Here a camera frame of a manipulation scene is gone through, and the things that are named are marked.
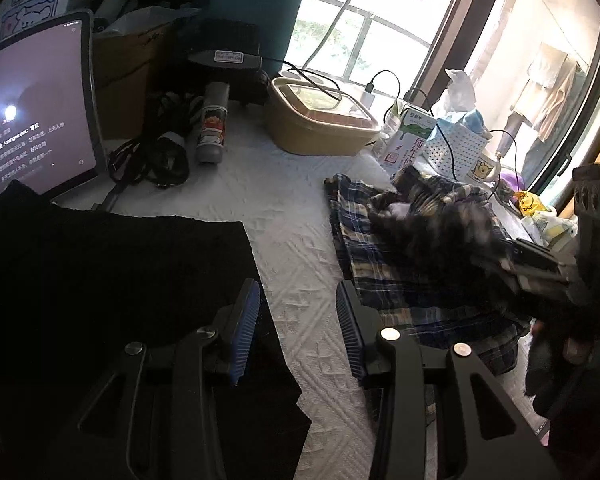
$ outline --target table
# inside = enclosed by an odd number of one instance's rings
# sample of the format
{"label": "table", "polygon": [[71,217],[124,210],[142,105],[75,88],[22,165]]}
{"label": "table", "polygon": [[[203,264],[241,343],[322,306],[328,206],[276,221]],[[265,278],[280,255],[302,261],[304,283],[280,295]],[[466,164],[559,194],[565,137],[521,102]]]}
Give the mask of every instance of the table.
{"label": "table", "polygon": [[[244,223],[286,363],[302,388],[299,405],[313,421],[296,478],[364,479],[375,436],[362,390],[349,371],[336,315],[335,290],[342,274],[323,181],[345,173],[388,189],[389,178],[369,150],[354,157],[283,152],[262,123],[261,107],[230,103],[221,164],[192,166],[182,186],[158,189],[143,182],[129,187],[113,212]],[[190,143],[189,160],[193,160],[193,149]],[[89,209],[102,202],[111,187],[112,182],[102,176],[64,195],[58,203]],[[495,202],[494,210],[500,214],[497,208],[501,206]],[[525,357],[521,352],[521,365],[501,380],[519,409],[533,420],[535,414],[522,396]],[[428,439],[435,443],[433,424]],[[432,465],[434,446],[428,453]]]}

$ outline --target round metal pivot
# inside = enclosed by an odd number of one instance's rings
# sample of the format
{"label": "round metal pivot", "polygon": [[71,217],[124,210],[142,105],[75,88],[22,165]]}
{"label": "round metal pivot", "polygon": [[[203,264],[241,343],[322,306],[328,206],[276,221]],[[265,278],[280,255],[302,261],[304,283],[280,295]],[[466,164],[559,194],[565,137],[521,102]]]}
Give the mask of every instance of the round metal pivot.
{"label": "round metal pivot", "polygon": [[202,339],[211,339],[213,336],[216,335],[216,329],[212,326],[201,326],[199,329],[196,330],[196,333]]}
{"label": "round metal pivot", "polygon": [[142,343],[133,341],[125,346],[125,352],[129,355],[138,355],[142,351]]}
{"label": "round metal pivot", "polygon": [[468,357],[471,355],[471,347],[467,343],[456,343],[454,345],[454,352],[460,357]]}
{"label": "round metal pivot", "polygon": [[380,331],[380,335],[382,336],[382,339],[386,339],[387,341],[396,341],[397,339],[400,339],[400,332],[391,327],[383,328]]}

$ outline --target white mug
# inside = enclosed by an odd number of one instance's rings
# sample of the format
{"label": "white mug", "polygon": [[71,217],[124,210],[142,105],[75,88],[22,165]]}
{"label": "white mug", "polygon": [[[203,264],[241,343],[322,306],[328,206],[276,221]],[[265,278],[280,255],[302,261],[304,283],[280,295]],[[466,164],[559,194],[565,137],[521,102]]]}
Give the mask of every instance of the white mug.
{"label": "white mug", "polygon": [[493,182],[500,174],[500,171],[502,171],[500,158],[482,152],[466,176],[475,182]]}

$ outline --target window handle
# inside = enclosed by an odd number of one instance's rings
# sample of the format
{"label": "window handle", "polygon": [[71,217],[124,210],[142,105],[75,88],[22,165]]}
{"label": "window handle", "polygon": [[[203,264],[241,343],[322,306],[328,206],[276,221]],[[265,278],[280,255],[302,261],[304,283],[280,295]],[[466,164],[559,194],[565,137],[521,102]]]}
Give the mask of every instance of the window handle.
{"label": "window handle", "polygon": [[556,173],[556,176],[561,176],[565,171],[567,171],[567,168],[571,164],[571,160],[573,157],[571,156],[571,153],[567,153],[564,155],[564,158],[566,160],[566,164],[562,165],[562,167],[560,168],[560,171],[558,171],[558,173]]}

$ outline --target container lid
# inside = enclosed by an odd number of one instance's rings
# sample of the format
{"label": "container lid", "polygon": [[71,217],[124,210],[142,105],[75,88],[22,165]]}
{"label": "container lid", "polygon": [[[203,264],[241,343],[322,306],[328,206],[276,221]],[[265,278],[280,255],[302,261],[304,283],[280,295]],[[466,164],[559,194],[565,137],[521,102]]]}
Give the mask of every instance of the container lid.
{"label": "container lid", "polygon": [[[378,129],[378,122],[369,112],[344,92],[342,100],[338,102],[311,83],[304,81],[292,82],[285,78],[277,78],[274,79],[273,84],[293,110],[307,119],[372,131]],[[339,95],[337,90],[328,88],[325,90],[335,96]]]}

